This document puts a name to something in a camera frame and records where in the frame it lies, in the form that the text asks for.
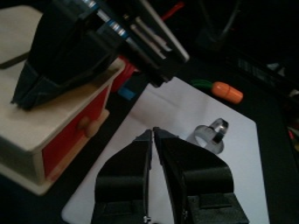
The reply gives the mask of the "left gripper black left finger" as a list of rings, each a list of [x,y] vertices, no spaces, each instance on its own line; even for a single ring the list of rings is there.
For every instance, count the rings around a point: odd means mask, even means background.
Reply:
[[[146,224],[152,131],[146,129],[104,163],[94,184],[90,224]]]

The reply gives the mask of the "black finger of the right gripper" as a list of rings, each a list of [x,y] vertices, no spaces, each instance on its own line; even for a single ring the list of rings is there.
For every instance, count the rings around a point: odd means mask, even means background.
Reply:
[[[32,42],[28,66],[40,80],[88,81],[114,60],[114,49],[102,35],[97,7],[80,0],[52,0]]]
[[[13,91],[12,103],[24,110],[49,102],[65,92],[93,81],[108,70],[116,55],[101,59],[64,59],[41,73],[26,60]]]

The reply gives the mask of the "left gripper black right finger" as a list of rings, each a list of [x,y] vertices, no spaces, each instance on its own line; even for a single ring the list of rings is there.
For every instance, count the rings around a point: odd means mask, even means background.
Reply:
[[[153,128],[153,142],[169,193],[173,224],[248,224],[225,162],[164,129]]]

